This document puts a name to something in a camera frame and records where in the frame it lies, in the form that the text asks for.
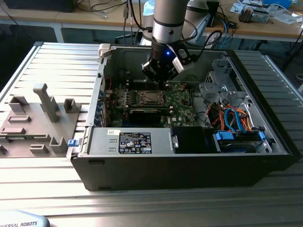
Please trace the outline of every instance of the barcode sticker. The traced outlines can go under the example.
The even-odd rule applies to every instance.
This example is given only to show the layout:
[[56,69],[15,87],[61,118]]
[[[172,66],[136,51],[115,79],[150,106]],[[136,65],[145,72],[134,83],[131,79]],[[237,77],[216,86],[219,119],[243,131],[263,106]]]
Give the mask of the barcode sticker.
[[107,134],[111,135],[111,136],[118,136],[120,134],[121,130],[117,130],[117,129],[109,129],[107,130]]

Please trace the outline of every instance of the cable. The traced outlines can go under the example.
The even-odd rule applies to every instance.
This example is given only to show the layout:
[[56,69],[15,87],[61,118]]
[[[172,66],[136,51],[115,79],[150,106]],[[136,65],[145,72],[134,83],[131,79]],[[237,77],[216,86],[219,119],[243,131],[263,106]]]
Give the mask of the cable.
[[136,25],[138,26],[138,28],[140,28],[143,31],[147,30],[147,31],[151,32],[152,31],[152,27],[151,28],[146,28],[146,27],[142,27],[141,25],[139,25],[139,23],[137,21],[137,18],[136,18],[136,15],[134,13],[133,0],[129,0],[129,4],[131,6],[131,10],[132,10],[132,13],[133,13],[133,16],[134,16],[134,21],[135,21]]
[[124,40],[124,44],[126,44],[126,40],[125,40],[125,26],[126,26],[126,19],[124,19],[124,25],[123,25],[123,40]]
[[114,5],[114,6],[105,8],[105,9],[86,10],[86,9],[83,9],[83,8],[81,8],[81,7],[79,6],[79,4],[80,4],[81,2],[82,2],[82,1],[80,1],[80,2],[77,4],[77,7],[78,7],[78,9],[80,9],[80,10],[82,10],[82,11],[85,11],[85,12],[99,12],[99,11],[104,11],[104,10],[107,10],[107,9],[111,9],[111,8],[113,8],[113,7],[122,6],[122,5],[126,4],[126,2],[123,2],[123,3],[121,3],[121,4],[117,4],[117,5]]
[[140,25],[142,26],[141,0],[139,0],[139,15],[140,15]]
[[231,127],[227,121],[227,115],[230,111],[234,111],[235,112],[235,116],[236,116],[236,120],[237,120],[237,125],[238,125],[238,128],[240,131],[245,131],[245,129],[243,128],[243,125],[241,124],[241,121],[240,121],[240,117],[237,113],[237,111],[235,109],[232,109],[232,108],[229,108],[225,111],[225,114],[224,114],[224,120],[225,120],[225,124],[228,128],[230,128],[233,132],[236,132],[236,130]]
[[303,42],[301,42],[301,45],[300,45],[299,48],[294,52],[294,54],[291,54],[292,51],[294,50],[295,46],[297,45],[299,39],[301,38],[302,33],[303,33],[303,28],[302,28],[301,33],[299,34],[299,37],[298,37],[297,40],[295,41],[295,43],[294,43],[292,49],[290,50],[289,56],[285,58],[285,61],[284,61],[283,66],[282,66],[282,71],[285,71],[285,70],[286,70],[286,68],[288,67],[288,65],[292,62],[292,60],[294,59],[294,57],[296,56],[296,54],[299,52],[300,48],[302,47]]
[[10,15],[10,14],[8,14],[8,12],[3,8],[3,6],[1,5],[1,3],[0,3],[0,7],[2,8],[2,10],[5,12],[5,14],[12,20],[12,21],[14,21],[14,23],[17,25],[17,26],[19,26],[19,28],[34,42],[35,40],[34,40],[34,38],[32,37],[32,36],[30,36],[23,28],[22,28],[22,26],[21,25],[19,25],[15,20],[14,20],[14,18]]
[[194,34],[193,36],[191,36],[191,37],[189,37],[189,38],[186,38],[186,39],[183,39],[183,40],[182,40],[183,42],[187,42],[187,41],[192,40],[192,39],[194,39],[194,38],[197,37],[197,35],[198,35],[198,29],[197,29],[197,27],[196,27],[193,23],[191,23],[190,21],[188,21],[188,20],[186,20],[186,19],[184,19],[184,21],[185,21],[186,23],[188,23],[189,25],[191,25],[191,26],[194,28],[194,30],[195,30],[195,34]]
[[222,19],[221,19],[221,21],[223,22],[224,27],[225,27],[225,37],[224,37],[224,40],[223,40],[223,43],[222,43],[222,45],[221,45],[220,49],[222,49],[222,47],[224,46],[225,41],[226,41],[226,37],[227,37],[227,25],[226,25],[226,23],[225,23],[225,21],[224,21],[224,20],[222,20]]
[[129,7],[128,7],[128,0],[126,0],[126,5],[125,5],[124,10],[123,10],[123,18],[124,18],[123,40],[124,40],[124,44],[126,44],[126,40],[125,40],[125,27],[126,27],[126,20],[128,19],[128,15],[129,15]]
[[132,38],[132,45],[134,44],[133,39],[133,13],[131,12],[131,38]]
[[206,47],[206,44],[207,44],[208,40],[209,40],[209,39],[213,36],[213,34],[215,34],[215,33],[220,33],[220,35],[222,36],[222,32],[221,32],[220,30],[215,30],[215,31],[213,31],[213,32],[206,38],[205,43],[204,43],[204,46],[203,46],[203,48],[202,48],[200,54],[198,55],[198,58],[201,57],[201,55],[202,55],[202,53],[203,53],[203,51],[204,51],[204,49],[205,49],[205,47]]
[[113,1],[113,0],[109,0],[108,2],[105,2],[105,3],[98,3],[98,4],[95,4],[95,5],[90,6],[90,0],[89,0],[89,6],[90,6],[90,9],[93,10],[93,8],[96,7],[96,6],[106,5],[106,4],[111,3],[112,1]]

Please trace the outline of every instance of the electronic component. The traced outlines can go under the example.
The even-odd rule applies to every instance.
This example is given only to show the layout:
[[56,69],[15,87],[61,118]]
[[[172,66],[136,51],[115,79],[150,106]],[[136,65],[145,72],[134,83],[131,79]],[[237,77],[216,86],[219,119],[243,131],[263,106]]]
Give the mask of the electronic component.
[[[208,83],[193,83],[181,75],[182,83],[180,78],[165,81],[165,87],[153,90],[144,86],[148,82],[143,73],[132,74],[134,81],[143,84],[134,89],[133,82],[126,82],[117,72],[126,64],[128,71],[138,72],[137,65],[125,57],[129,52],[137,56],[132,62],[144,61],[146,47],[115,46],[103,57],[102,62],[106,63],[101,67],[102,73],[112,76],[113,81],[112,102],[107,108],[109,125],[87,126],[83,135],[87,144],[71,151],[71,162],[86,189],[250,186],[269,172],[284,170],[301,158],[296,141],[289,138],[278,120],[281,114],[271,110],[256,78],[250,75],[251,69],[258,74],[254,66],[258,61],[272,79],[284,80],[265,57],[255,52],[210,50],[204,53],[207,61],[201,62],[209,67],[213,60],[211,72],[201,71],[201,66],[194,70],[199,72],[195,74],[199,81],[211,75]],[[292,100],[297,98],[296,103],[303,103],[295,88],[287,89]],[[126,93],[127,99],[132,97],[129,103],[124,101]],[[142,99],[140,93],[153,100]]]
[[159,110],[131,110],[129,121],[134,124],[156,124],[160,123],[161,111]]
[[164,96],[161,91],[141,91],[138,92],[141,97],[140,105],[143,106],[163,106]]
[[248,23],[250,21],[267,23],[268,20],[268,12],[261,8],[253,9],[250,6],[244,6],[239,14],[239,21],[243,23]]

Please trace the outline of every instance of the black cable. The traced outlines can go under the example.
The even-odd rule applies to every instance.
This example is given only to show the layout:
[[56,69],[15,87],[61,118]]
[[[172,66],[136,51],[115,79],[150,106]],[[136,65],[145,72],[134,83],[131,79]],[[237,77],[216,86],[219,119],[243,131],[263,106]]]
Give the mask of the black cable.
[[121,3],[121,4],[117,4],[117,5],[114,5],[114,6],[105,8],[105,9],[86,10],[86,9],[81,8],[81,7],[79,6],[79,3],[77,4],[78,9],[80,9],[80,10],[82,10],[82,11],[85,11],[85,12],[99,12],[99,11],[104,11],[104,10],[107,10],[107,9],[111,9],[111,8],[113,8],[113,7],[122,6],[122,5],[126,4],[126,2],[123,2],[123,3]]
[[285,49],[290,50],[290,49],[289,49],[289,46],[287,46],[287,44],[286,44],[285,42],[280,41],[280,43],[282,44],[282,46],[283,46]]
[[294,50],[295,46],[297,45],[299,39],[301,38],[301,35],[303,33],[303,28],[302,28],[302,31],[301,33],[299,34],[299,37],[297,38],[297,40],[295,41],[292,49],[290,50],[289,52],[289,56],[285,58],[285,61],[283,63],[283,66],[282,66],[282,71],[285,71],[286,68],[288,67],[288,65],[291,63],[291,61],[294,59],[295,55],[298,53],[298,51],[301,49],[302,45],[299,46],[299,48],[294,52],[294,54],[292,54],[292,51]]
[[235,31],[236,31],[236,29],[232,29],[232,39],[229,41],[229,46],[227,49],[230,49],[230,47],[231,47],[232,40],[233,40],[233,34],[235,33]]
[[95,4],[95,5],[92,5],[90,9],[93,9],[95,6],[100,6],[100,5],[106,5],[106,4],[109,4],[111,3],[113,0],[109,0],[108,2],[105,2],[105,3],[98,3],[98,4]]
[[209,40],[209,39],[213,36],[213,34],[215,34],[215,33],[220,33],[220,36],[222,36],[222,32],[221,32],[220,30],[215,30],[215,31],[213,31],[213,32],[206,38],[205,43],[204,43],[204,46],[203,46],[203,48],[202,48],[200,54],[198,55],[198,58],[201,57],[201,55],[202,55],[202,53],[203,53],[205,47],[207,46],[208,40]]
[[142,26],[141,0],[139,0],[139,14],[140,14],[140,25]]
[[137,21],[137,18],[136,18],[136,15],[135,15],[135,13],[134,13],[133,0],[129,0],[129,4],[130,4],[130,6],[131,6],[132,14],[133,14],[133,16],[134,16],[134,21],[136,22],[136,25],[138,26],[138,28],[140,28],[140,29],[143,30],[143,31],[148,30],[147,28],[142,27],[141,25],[139,25],[139,23],[138,23],[138,21]]
[[183,40],[182,40],[183,42],[187,42],[187,41],[192,40],[192,39],[194,39],[194,38],[197,37],[197,35],[198,35],[198,29],[197,29],[197,27],[196,27],[193,23],[191,23],[190,21],[188,21],[188,20],[186,20],[186,19],[184,19],[184,21],[185,21],[186,23],[188,23],[189,25],[191,25],[191,26],[194,28],[194,30],[195,30],[195,34],[194,34],[193,36],[191,36],[191,37],[189,37],[189,38],[186,38],[186,39],[183,39]]
[[[139,13],[140,13],[140,25],[142,26],[142,16],[141,16],[141,0],[139,0]],[[134,40],[136,42],[140,29],[137,30]]]
[[126,40],[125,40],[125,26],[126,26],[126,19],[124,19],[124,26],[123,26],[123,40],[124,40],[124,44],[126,45]]
[[128,7],[128,0],[126,0],[126,5],[123,10],[123,18],[124,18],[124,25],[123,25],[123,40],[124,44],[126,45],[126,40],[125,40],[125,27],[126,27],[126,20],[128,19],[129,15],[129,7]]
[[222,14],[223,15],[223,17],[224,17],[224,20],[225,20],[225,23],[227,24],[228,23],[228,17],[224,14],[224,11],[223,11],[223,9],[222,9],[222,7],[219,5],[219,8],[221,9],[221,11],[222,11],[222,13],[220,13],[220,12],[217,12],[217,13],[219,13],[219,14]]
[[131,19],[132,19],[132,22],[131,22],[131,38],[132,38],[132,45],[134,44],[134,39],[133,39],[133,14],[131,12]]
[[23,28],[22,28],[22,26],[20,25],[20,24],[18,24],[15,20],[14,20],[14,18],[10,15],[10,14],[8,14],[8,12],[3,8],[3,6],[1,5],[1,3],[0,3],[0,7],[2,8],[2,10],[6,13],[6,15],[12,20],[12,21],[14,21],[14,23],[34,42],[35,40],[33,39],[33,37],[32,36],[30,36]]

